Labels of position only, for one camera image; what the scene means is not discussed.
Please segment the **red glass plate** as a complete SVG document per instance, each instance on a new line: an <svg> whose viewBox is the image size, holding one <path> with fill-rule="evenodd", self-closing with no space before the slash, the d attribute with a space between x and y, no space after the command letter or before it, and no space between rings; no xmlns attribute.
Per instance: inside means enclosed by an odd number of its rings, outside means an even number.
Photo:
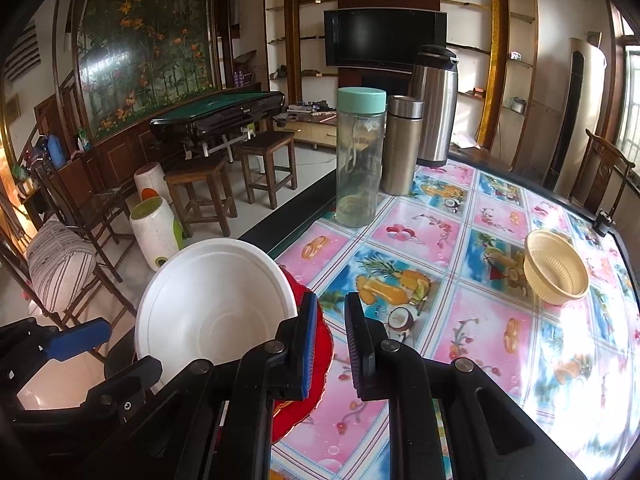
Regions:
<svg viewBox="0 0 640 480"><path fill-rule="evenodd" d="M280 269L292 289L298 310L309 311L310 300L314 300L316 327L312 330L314 333L311 334L310 325L305 325L308 338L312 338L312 341L308 341L303 350L303 393L306 396L302 400L277 400L274 402L272 443L277 443L286 437L320 404L324 390L326 390L326 376L328 376L334 350L333 337L323 318L317 295L306 285L296 281L293 274L288 272L284 266L280 266Z"/></svg>

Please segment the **white bowl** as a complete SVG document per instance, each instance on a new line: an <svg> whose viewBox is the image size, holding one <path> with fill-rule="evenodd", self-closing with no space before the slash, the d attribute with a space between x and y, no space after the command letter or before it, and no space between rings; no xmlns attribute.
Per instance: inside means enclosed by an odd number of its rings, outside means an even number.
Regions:
<svg viewBox="0 0 640 480"><path fill-rule="evenodd" d="M162 364L154 392L197 359L224 364L276 336L297 315L283 271L258 247L211 238L172 256L157 271L138 307L137 357Z"/></svg>

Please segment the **large beige ribbed bowl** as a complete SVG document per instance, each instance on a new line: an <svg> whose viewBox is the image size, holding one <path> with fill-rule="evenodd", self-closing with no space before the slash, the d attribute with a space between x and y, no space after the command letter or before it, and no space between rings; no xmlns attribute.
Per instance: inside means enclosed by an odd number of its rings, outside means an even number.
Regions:
<svg viewBox="0 0 640 480"><path fill-rule="evenodd" d="M529 232L524 244L524 274L536 295L552 306L586 296L589 274L576 249L546 230Z"/></svg>

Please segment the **colourful fruit print tablecloth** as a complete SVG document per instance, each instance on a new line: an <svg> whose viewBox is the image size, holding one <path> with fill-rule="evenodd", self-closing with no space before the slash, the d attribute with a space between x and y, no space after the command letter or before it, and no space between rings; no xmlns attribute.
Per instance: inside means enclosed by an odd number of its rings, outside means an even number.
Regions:
<svg viewBox="0 0 640 480"><path fill-rule="evenodd" d="M582 258L582 298L552 306L524 273L528 233ZM320 403L273 449L281 479L384 479L388 411L352 388L344 299L427 359L475 362L590 479L631 471L639 445L639 293L626 247L551 194L463 162L420 167L410 193L381 195L363 228L332 206L273 257L320 301L333 353Z"/></svg>

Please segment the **slim steel thermos flask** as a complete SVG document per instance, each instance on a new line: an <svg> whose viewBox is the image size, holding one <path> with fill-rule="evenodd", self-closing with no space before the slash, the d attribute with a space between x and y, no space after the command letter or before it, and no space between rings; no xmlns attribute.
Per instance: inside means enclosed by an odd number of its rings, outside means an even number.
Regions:
<svg viewBox="0 0 640 480"><path fill-rule="evenodd" d="M410 96L387 100L381 190L390 195L410 191L422 134L424 103Z"/></svg>

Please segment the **wooden stool near table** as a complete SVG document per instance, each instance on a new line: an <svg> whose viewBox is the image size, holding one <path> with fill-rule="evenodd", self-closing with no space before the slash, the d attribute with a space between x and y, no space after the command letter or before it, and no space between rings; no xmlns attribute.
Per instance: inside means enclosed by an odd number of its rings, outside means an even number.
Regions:
<svg viewBox="0 0 640 480"><path fill-rule="evenodd" d="M193 235L196 224L217 223L224 237L231 235L229 219L238 216L221 155L180 162L168 171L165 181L185 237Z"/></svg>

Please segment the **wooden stool far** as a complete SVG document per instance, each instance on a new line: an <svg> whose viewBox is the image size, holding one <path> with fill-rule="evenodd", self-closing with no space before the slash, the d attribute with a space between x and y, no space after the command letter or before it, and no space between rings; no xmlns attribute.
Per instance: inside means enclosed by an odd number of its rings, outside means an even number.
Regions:
<svg viewBox="0 0 640 480"><path fill-rule="evenodd" d="M253 136L238 147L236 154L241 162L246 196L250 204L255 203L255 191L265 191L268 194L270 208L277 209L277 192L285 185L296 190L298 181L294 138L293 131L271 130ZM285 166L277 166L274 154L282 148L288 153L288 163ZM262 159L262 172L252 174L250 156Z"/></svg>

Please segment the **white orange round stool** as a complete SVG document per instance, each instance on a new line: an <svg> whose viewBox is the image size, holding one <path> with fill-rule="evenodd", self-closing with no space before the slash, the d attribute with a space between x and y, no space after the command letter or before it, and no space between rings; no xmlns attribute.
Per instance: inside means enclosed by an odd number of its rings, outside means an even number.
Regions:
<svg viewBox="0 0 640 480"><path fill-rule="evenodd" d="M147 200L154 196L163 197L168 204L172 199L165 180L165 173L159 162L149 162L134 173L134 184L136 185L140 200Z"/></svg>

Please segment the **low wooden tv cabinet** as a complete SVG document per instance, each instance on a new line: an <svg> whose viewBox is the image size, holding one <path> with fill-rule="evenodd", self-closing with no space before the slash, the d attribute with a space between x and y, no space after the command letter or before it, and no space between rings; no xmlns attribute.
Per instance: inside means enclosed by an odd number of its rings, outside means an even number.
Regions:
<svg viewBox="0 0 640 480"><path fill-rule="evenodd" d="M293 131L296 142L336 149L337 112L324 101L289 105L273 121L277 129Z"/></svg>

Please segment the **green top mahjong table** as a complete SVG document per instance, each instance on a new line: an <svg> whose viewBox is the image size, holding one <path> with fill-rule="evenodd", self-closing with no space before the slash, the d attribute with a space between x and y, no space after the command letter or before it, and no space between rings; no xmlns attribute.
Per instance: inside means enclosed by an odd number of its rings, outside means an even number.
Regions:
<svg viewBox="0 0 640 480"><path fill-rule="evenodd" d="M231 145L216 144L223 136L280 114L284 102L280 91L216 93L153 118L150 131L160 143L180 143L187 152L208 156Z"/></svg>

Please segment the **clear bottle with mint lid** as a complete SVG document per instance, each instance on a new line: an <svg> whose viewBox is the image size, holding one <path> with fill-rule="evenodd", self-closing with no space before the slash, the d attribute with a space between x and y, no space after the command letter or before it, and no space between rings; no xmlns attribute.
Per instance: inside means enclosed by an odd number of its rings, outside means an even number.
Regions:
<svg viewBox="0 0 640 480"><path fill-rule="evenodd" d="M386 92L337 89L335 219L362 228L374 219L382 176Z"/></svg>

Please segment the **small black round device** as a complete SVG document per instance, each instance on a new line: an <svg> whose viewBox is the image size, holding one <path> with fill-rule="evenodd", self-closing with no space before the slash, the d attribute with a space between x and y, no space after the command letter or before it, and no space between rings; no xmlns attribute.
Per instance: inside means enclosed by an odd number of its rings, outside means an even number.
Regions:
<svg viewBox="0 0 640 480"><path fill-rule="evenodd" d="M612 210L600 209L594 218L592 228L600 237L605 237L608 231L615 226Z"/></svg>

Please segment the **black flat television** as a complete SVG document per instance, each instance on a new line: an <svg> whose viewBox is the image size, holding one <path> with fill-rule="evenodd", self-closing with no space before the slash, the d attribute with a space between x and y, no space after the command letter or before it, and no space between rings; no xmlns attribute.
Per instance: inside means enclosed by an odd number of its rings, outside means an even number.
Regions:
<svg viewBox="0 0 640 480"><path fill-rule="evenodd" d="M348 8L323 13L326 64L408 72L419 48L446 47L445 12Z"/></svg>

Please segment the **tall white floor air conditioner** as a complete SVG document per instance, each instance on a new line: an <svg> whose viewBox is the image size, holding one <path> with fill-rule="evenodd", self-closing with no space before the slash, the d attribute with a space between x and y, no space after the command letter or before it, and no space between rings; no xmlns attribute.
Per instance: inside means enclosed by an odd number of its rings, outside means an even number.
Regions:
<svg viewBox="0 0 640 480"><path fill-rule="evenodd" d="M559 196L570 195L578 176L589 130L595 133L604 90L606 58L589 42L570 38L570 82L565 110L544 186Z"/></svg>

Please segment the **floral painted wall panel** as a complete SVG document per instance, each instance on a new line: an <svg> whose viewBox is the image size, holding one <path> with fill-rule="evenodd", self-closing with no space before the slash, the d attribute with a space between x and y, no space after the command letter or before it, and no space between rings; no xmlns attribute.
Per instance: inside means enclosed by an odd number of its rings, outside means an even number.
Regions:
<svg viewBox="0 0 640 480"><path fill-rule="evenodd" d="M212 0L74 0L73 46L96 140L218 89Z"/></svg>

